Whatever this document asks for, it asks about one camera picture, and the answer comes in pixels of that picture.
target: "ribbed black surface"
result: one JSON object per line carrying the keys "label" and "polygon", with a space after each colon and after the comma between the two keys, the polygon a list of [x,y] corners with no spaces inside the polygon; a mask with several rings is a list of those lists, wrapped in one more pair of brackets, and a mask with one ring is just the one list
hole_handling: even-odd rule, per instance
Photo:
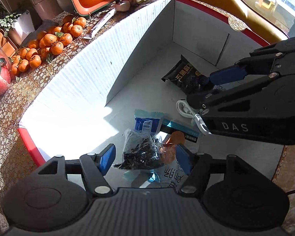
{"label": "ribbed black surface", "polygon": [[[13,228],[10,235],[35,235]],[[242,232],[213,221],[193,198],[183,198],[173,189],[121,188],[111,198],[98,199],[75,224],[54,232],[58,236],[286,236],[281,228],[263,232]]]}

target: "plastic bag with black contents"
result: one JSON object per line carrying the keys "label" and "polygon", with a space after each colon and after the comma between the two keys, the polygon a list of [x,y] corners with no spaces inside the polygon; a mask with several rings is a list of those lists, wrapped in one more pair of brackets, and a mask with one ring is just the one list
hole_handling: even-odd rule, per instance
{"label": "plastic bag with black contents", "polygon": [[214,84],[181,55],[180,61],[162,78],[177,85],[186,95],[211,90]]}
{"label": "plastic bag with black contents", "polygon": [[115,168],[124,170],[151,170],[163,166],[160,148],[162,140],[149,132],[137,132],[127,129],[124,132],[125,142],[121,164]]}

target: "white flower pot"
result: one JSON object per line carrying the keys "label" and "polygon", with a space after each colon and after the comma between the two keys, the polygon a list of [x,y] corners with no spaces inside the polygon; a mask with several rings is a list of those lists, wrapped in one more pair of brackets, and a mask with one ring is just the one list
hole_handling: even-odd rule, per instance
{"label": "white flower pot", "polygon": [[21,45],[22,41],[33,31],[35,31],[35,29],[30,13],[26,14],[25,12],[18,18],[14,28],[10,29],[8,36],[12,42]]}

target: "patterned tablecloth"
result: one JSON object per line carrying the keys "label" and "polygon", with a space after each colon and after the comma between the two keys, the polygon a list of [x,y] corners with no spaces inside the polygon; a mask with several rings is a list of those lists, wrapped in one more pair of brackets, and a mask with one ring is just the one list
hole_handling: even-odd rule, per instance
{"label": "patterned tablecloth", "polygon": [[[148,0],[137,8],[131,8],[128,12],[117,13],[113,19],[98,32],[96,37],[134,11],[139,10],[153,1],[155,0]],[[242,21],[233,17],[231,14],[205,3],[201,4],[227,16],[229,18],[229,24],[235,30],[241,31],[246,28],[246,25]],[[83,33],[85,34],[88,32],[89,29],[91,29],[106,12],[107,10],[101,11],[88,19],[86,29],[84,29]],[[54,20],[59,22],[59,24],[62,24],[62,19],[65,15],[66,13],[63,12]],[[6,94],[0,99],[0,200],[9,187],[17,183],[19,179],[30,174],[36,168],[17,131],[18,123],[23,112],[36,98],[40,91],[48,84],[48,82],[50,82],[54,75],[57,74],[66,65],[66,63],[78,52],[80,52],[88,43],[88,41],[82,40],[82,36],[78,37],[70,45],[68,45],[59,56],[54,58],[50,64],[44,63],[38,69],[32,70],[28,74],[21,76],[19,82],[13,83]],[[274,182],[276,182],[284,190],[290,190],[291,187],[294,187],[291,182],[295,180],[295,170],[289,169],[290,167],[293,167],[295,162],[295,159],[293,160],[293,157],[295,157],[294,153],[290,152],[291,148],[293,147],[286,147],[284,149],[274,178]],[[289,176],[282,176],[283,171]],[[291,196],[290,199],[291,212],[288,214],[287,224],[285,225],[286,228],[295,224],[295,195]]]}

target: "cardboard box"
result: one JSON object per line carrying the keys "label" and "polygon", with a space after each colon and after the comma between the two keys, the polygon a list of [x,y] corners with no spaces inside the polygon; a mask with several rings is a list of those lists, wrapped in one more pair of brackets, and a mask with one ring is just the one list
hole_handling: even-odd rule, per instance
{"label": "cardboard box", "polygon": [[[209,76],[265,45],[251,30],[233,30],[228,17],[200,3],[158,0],[117,23],[69,61],[26,110],[19,132],[37,165],[57,154],[78,159],[99,153],[109,143],[116,145],[118,163],[123,133],[134,127],[135,109],[163,112],[190,124],[175,107],[185,94],[161,81],[181,54]],[[200,144],[200,150],[214,158],[236,154],[268,178],[282,148],[214,135],[202,137]],[[106,180],[120,186],[122,174],[111,169]]]}

